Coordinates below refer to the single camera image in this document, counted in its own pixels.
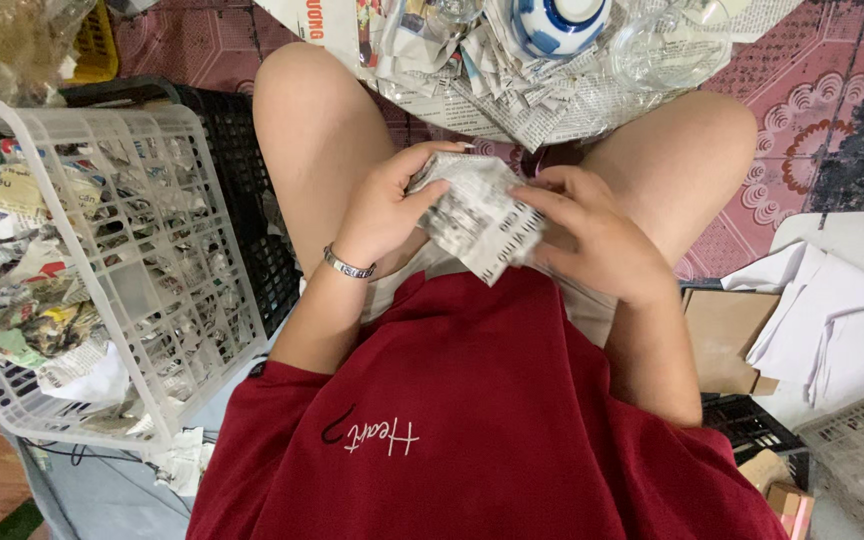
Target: blue and white ceramic bowl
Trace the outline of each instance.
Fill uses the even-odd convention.
[[[565,59],[593,44],[613,0],[513,0],[511,28],[518,44],[540,59]]]

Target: black plastic crate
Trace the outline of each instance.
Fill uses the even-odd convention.
[[[299,300],[302,273],[282,239],[266,233],[262,193],[275,191],[258,148],[252,98],[173,84],[155,76],[84,84],[61,93],[69,107],[142,107],[168,101],[198,115],[265,334],[270,337]]]
[[[809,447],[749,396],[702,394],[702,426],[728,437],[737,465],[771,450],[788,461],[798,488],[809,490]]]

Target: yellow crate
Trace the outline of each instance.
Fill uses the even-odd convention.
[[[66,83],[103,83],[115,78],[119,56],[115,54],[113,27],[103,0],[98,0],[81,21],[73,46],[78,51],[77,65]]]

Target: hand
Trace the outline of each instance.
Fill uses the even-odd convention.
[[[449,191],[449,182],[437,179],[405,196],[412,175],[434,152],[465,152],[462,142],[416,144],[379,163],[358,186],[332,246],[341,261],[368,268],[409,238],[419,218]]]
[[[516,187],[510,194],[565,227],[576,240],[575,251],[539,244],[534,263],[632,305],[647,304],[670,283],[675,285],[666,259],[622,212],[598,175],[579,167],[550,167],[533,185],[537,187]]]

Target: floor mat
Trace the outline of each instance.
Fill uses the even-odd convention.
[[[162,0],[115,24],[120,77],[251,92],[259,64],[299,39],[244,0]],[[676,265],[685,280],[724,276],[763,257],[801,212],[864,210],[864,0],[805,0],[702,85],[745,103],[758,121],[744,184]],[[469,137],[375,97],[396,147]],[[522,147],[476,139],[476,152],[522,172]]]

